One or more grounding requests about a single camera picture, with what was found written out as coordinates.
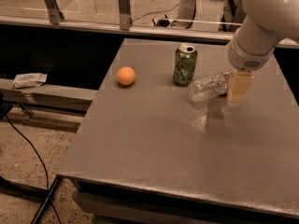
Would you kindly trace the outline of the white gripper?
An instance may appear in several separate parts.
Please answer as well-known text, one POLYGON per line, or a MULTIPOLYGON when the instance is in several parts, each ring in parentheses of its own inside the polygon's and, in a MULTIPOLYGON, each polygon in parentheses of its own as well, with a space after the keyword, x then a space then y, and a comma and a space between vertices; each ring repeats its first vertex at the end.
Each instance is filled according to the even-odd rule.
POLYGON ((228 43, 228 59, 238 70, 229 77, 227 101, 230 105, 242 102, 254 80, 251 72, 268 62, 281 40, 280 36, 256 24, 249 16, 244 19, 228 43))

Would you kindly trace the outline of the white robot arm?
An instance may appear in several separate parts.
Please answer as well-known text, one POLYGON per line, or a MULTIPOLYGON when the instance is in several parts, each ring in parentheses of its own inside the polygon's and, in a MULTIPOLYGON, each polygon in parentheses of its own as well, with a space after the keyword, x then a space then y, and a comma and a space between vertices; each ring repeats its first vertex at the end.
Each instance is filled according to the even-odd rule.
POLYGON ((299 39, 299 0, 242 0, 246 18, 227 45, 235 69, 229 78, 228 102, 240 104, 249 90, 253 71, 262 68, 278 43, 299 39))

